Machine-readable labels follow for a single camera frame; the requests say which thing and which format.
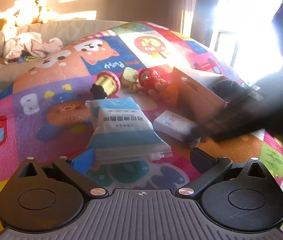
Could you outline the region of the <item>black plush toy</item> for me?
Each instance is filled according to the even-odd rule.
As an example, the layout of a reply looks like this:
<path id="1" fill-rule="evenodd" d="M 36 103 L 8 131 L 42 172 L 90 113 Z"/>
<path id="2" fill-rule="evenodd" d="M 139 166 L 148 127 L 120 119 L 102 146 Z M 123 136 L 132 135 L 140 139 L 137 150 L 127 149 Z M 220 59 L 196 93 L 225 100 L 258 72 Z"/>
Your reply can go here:
<path id="1" fill-rule="evenodd" d="M 219 81 L 211 90 L 225 102 L 231 102 L 243 93 L 243 88 L 233 80 Z"/>

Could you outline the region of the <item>pink cardboard box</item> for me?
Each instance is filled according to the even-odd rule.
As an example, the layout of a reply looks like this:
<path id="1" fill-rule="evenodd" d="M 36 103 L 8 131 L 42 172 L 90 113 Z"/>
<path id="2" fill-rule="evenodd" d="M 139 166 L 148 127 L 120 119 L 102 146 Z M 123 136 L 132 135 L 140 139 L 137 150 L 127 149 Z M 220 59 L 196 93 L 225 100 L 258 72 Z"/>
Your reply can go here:
<path id="1" fill-rule="evenodd" d="M 180 70 L 174 67 L 172 71 L 172 81 L 179 89 L 180 105 L 187 109 L 197 124 L 202 124 L 230 103 L 211 90 L 213 85 L 222 80 L 229 78 L 195 69 Z"/>

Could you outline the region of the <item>orange pumpkin toy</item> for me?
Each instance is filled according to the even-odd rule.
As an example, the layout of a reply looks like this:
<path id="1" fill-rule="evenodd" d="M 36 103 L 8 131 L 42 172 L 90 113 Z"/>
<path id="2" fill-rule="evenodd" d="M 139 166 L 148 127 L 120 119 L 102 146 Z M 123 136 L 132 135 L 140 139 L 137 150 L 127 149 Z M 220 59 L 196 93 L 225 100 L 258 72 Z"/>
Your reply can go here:
<path id="1" fill-rule="evenodd" d="M 179 89 L 176 85 L 162 85 L 160 83 L 156 83 L 154 89 L 150 89 L 148 94 L 155 99 L 161 99 L 169 106 L 176 106 Z"/>

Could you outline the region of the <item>colourful cartoon play mat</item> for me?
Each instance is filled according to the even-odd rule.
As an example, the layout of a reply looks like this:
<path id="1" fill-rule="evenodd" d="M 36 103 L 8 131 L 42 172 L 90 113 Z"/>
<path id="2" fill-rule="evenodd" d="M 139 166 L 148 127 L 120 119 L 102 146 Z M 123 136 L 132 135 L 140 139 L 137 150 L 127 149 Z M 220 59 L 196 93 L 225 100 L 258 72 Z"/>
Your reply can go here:
<path id="1" fill-rule="evenodd" d="M 56 178 L 54 159 L 89 148 L 86 101 L 98 100 L 90 92 L 97 75 L 107 70 L 120 80 L 126 67 L 139 73 L 165 64 L 245 86 L 197 41 L 131 22 L 48 55 L 0 93 L 0 239 L 283 239 L 283 148 L 261 129 L 221 144 L 165 141 L 173 156 L 156 161 L 94 161 L 85 176 L 108 190 L 101 199 L 84 199 Z M 179 100 L 169 106 L 139 83 L 135 93 L 121 84 L 106 99 L 129 97 L 151 123 L 166 110 L 195 122 Z M 201 175 L 190 161 L 196 147 L 233 165 L 200 199 L 177 197 Z"/>

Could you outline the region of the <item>pink gold cupcake toy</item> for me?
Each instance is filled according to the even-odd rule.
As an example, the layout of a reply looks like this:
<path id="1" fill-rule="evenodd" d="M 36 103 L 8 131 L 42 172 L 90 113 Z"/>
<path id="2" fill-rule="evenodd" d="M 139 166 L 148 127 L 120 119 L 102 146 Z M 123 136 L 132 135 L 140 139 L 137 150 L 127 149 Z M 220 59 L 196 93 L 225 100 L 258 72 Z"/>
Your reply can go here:
<path id="1" fill-rule="evenodd" d="M 112 94 L 116 94 L 121 88 L 119 78 L 110 71 L 102 71 L 97 75 L 90 92 L 95 99 L 106 99 Z"/>

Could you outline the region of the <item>red round toy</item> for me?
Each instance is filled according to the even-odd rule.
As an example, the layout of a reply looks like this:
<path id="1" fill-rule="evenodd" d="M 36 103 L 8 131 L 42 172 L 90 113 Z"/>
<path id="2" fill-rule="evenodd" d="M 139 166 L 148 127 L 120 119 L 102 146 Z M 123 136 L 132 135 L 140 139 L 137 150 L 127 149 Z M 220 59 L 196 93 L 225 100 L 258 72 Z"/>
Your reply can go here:
<path id="1" fill-rule="evenodd" d="M 168 79 L 172 69 L 168 65 L 155 66 L 150 68 L 144 68 L 139 72 L 138 81 L 140 86 L 148 92 L 149 90 L 156 90 L 155 85 L 157 83 L 164 85 L 168 83 Z"/>

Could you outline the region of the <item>beige sofa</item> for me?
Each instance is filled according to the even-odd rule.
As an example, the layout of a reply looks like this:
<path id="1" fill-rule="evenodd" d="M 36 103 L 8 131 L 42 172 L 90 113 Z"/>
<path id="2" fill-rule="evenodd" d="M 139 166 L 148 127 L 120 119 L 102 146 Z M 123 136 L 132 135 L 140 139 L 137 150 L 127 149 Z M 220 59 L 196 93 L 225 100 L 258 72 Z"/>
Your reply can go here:
<path id="1" fill-rule="evenodd" d="M 0 93 L 49 54 L 122 24 L 110 20 L 67 20 L 0 30 Z"/>

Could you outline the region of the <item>crumpled white pink cloth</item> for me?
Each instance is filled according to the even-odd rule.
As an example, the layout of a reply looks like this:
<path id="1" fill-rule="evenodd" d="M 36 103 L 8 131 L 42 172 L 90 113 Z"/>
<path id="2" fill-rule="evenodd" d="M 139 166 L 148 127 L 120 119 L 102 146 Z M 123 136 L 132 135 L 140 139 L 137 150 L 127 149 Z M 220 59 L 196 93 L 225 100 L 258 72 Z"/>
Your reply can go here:
<path id="1" fill-rule="evenodd" d="M 40 33 L 21 33 L 5 42 L 3 59 L 8 64 L 18 61 L 23 55 L 44 58 L 62 48 L 63 43 L 59 38 L 43 42 Z"/>

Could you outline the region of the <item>plush toys on sofa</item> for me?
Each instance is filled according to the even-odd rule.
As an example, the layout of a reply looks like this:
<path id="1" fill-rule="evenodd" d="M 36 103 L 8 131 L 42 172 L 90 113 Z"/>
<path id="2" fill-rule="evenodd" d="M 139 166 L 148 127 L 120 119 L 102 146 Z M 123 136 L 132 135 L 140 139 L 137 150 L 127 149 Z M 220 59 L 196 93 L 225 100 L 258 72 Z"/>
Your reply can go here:
<path id="1" fill-rule="evenodd" d="M 24 4 L 12 16 L 11 20 L 16 27 L 28 24 L 45 24 L 59 18 L 59 13 L 50 9 L 47 0 L 32 0 Z"/>

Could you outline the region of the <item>yellow green plush keychain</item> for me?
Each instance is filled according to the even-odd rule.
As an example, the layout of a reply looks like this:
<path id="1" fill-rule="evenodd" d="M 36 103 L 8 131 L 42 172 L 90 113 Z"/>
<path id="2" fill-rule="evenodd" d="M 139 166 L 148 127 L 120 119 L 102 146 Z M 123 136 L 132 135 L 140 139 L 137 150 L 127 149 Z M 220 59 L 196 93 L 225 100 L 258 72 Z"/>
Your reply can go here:
<path id="1" fill-rule="evenodd" d="M 120 79 L 121 84 L 126 86 L 131 93 L 135 93 L 138 89 L 138 71 L 126 67 Z"/>

